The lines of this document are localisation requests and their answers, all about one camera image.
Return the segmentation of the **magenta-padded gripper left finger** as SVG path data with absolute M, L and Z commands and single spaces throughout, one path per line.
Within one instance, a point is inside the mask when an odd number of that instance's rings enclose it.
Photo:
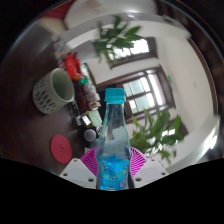
M 95 189 L 99 171 L 95 152 L 96 149 L 91 149 L 80 159 L 73 158 L 61 172 L 60 177 L 78 186 Z

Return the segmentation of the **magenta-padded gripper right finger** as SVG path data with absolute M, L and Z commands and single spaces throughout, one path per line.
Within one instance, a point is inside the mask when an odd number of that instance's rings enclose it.
M 130 175 L 133 186 L 140 188 L 168 175 L 155 158 L 147 158 L 139 150 L 131 149 Z

